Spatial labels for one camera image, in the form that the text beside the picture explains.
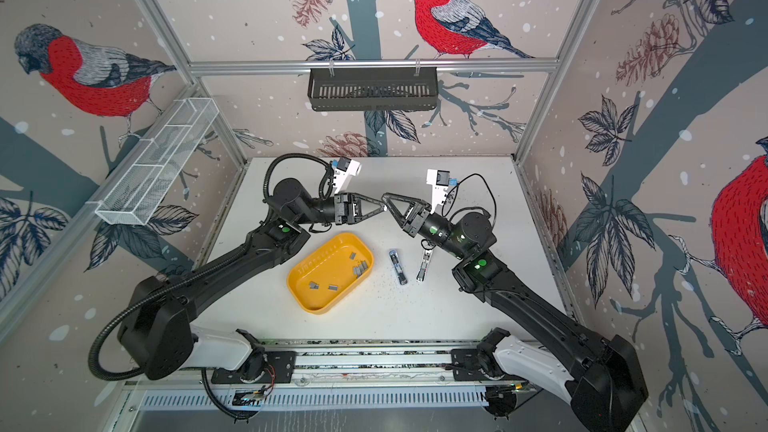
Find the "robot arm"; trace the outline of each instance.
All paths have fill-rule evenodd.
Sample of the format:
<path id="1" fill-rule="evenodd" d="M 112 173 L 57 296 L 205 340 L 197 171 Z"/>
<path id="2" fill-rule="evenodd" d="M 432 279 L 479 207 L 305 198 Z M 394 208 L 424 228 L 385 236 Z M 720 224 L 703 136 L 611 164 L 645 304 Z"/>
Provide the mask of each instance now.
<path id="1" fill-rule="evenodd" d="M 548 350 L 531 349 L 496 329 L 478 346 L 487 376 L 505 372 L 531 380 L 569 402 L 590 430 L 627 429 L 648 398 L 629 342 L 618 335 L 609 341 L 577 324 L 525 285 L 489 250 L 496 237 L 483 214 L 470 212 L 452 224 L 421 199 L 387 193 L 382 200 L 403 231 L 459 259 L 452 272 L 460 290 L 504 312 Z M 404 214 L 395 202 L 408 204 Z"/>
<path id="2" fill-rule="evenodd" d="M 283 179 L 269 194 L 274 166 L 285 158 L 299 157 L 326 167 L 320 197 L 312 197 L 295 178 Z M 91 373 L 102 380 L 125 380 L 140 374 L 157 380 L 179 368 L 211 367 L 238 370 L 245 378 L 255 378 L 264 368 L 264 348 L 257 340 L 246 331 L 222 333 L 190 322 L 227 292 L 296 255 L 310 238 L 300 224 L 357 224 L 385 210 L 383 202 L 360 194 L 332 196 L 328 183 L 333 173 L 330 164 L 316 157 L 287 154 L 276 158 L 264 179 L 264 202 L 270 208 L 260 226 L 248 233 L 241 246 L 188 276 L 171 277 L 168 283 L 156 277 L 140 282 L 129 307 L 101 331 L 91 346 Z M 378 208 L 362 214 L 364 201 Z M 114 373 L 101 367 L 98 354 L 106 337 L 118 326 L 118 340 L 139 367 Z"/>

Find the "vent grille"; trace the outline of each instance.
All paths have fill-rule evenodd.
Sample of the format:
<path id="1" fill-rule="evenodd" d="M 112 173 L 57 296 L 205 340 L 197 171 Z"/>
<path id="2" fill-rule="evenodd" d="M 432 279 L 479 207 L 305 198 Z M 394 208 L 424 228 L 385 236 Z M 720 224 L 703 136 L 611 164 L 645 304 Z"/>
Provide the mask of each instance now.
<path id="1" fill-rule="evenodd" d="M 248 389 L 214 391 L 216 398 L 232 407 L 236 392 Z M 477 407 L 486 406 L 485 387 L 393 387 L 350 389 L 275 389 L 266 400 L 251 407 L 233 407 L 237 410 L 254 408 L 272 411 L 365 409 L 365 408 L 420 408 L 420 407 Z M 142 410 L 212 410 L 213 403 L 203 390 L 149 390 L 144 396 Z"/>

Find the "bird illustration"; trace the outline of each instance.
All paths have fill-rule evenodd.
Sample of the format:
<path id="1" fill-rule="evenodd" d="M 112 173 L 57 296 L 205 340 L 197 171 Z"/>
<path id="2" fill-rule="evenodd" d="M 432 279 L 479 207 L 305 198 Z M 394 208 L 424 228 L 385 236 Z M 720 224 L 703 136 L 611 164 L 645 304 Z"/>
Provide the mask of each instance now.
<path id="1" fill-rule="evenodd" d="M 130 114 L 147 101 L 158 108 L 149 91 L 160 75 L 176 70 L 117 47 L 85 43 L 45 24 L 24 29 L 14 48 L 24 72 L 40 72 L 73 106 L 95 116 L 125 117 L 128 131 L 118 143 L 139 137 L 130 130 Z"/>
<path id="2" fill-rule="evenodd" d="M 516 56 L 531 58 L 515 49 L 501 34 L 485 12 L 470 0 L 414 0 L 416 29 L 419 35 L 443 54 L 469 54 L 482 49 L 502 49 Z"/>
<path id="3" fill-rule="evenodd" d="M 768 137 L 757 141 L 768 154 Z M 712 268 L 725 277 L 734 292 L 746 303 L 754 318 L 742 331 L 734 332 L 721 318 L 710 317 L 734 338 L 733 355 L 741 355 L 741 340 L 749 332 L 768 328 L 768 155 L 755 158 L 744 171 L 723 187 L 712 205 L 712 242 L 715 260 L 702 260 L 688 253 L 690 261 Z"/>

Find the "bird head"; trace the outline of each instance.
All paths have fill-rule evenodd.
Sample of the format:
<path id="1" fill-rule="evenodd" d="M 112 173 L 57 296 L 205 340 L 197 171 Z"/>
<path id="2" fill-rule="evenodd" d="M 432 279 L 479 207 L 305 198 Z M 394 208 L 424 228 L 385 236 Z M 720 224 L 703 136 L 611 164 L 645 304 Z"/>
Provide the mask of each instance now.
<path id="1" fill-rule="evenodd" d="M 768 156 L 768 137 L 763 137 L 763 139 L 758 140 L 755 142 L 755 144 L 763 147 L 763 149 L 766 150 L 766 155 Z"/>
<path id="2" fill-rule="evenodd" d="M 39 70 L 42 73 L 51 73 L 51 62 L 48 60 L 48 45 L 61 37 L 62 32 L 50 25 L 34 24 L 22 30 L 17 36 L 13 46 L 24 72 L 30 73 Z"/>

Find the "bird tail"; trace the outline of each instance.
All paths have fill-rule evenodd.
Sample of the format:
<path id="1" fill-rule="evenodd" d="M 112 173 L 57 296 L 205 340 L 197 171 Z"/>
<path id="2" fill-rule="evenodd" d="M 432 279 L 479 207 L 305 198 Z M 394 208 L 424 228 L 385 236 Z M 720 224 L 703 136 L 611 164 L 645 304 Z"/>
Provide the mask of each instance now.
<path id="1" fill-rule="evenodd" d="M 509 39 L 502 36 L 502 40 L 500 40 L 497 44 L 499 47 L 503 48 L 504 50 L 508 50 L 509 52 L 512 52 L 516 56 L 520 57 L 521 59 L 533 59 L 533 56 L 530 56 L 529 54 L 523 52 L 520 49 L 516 49 L 510 42 Z"/>

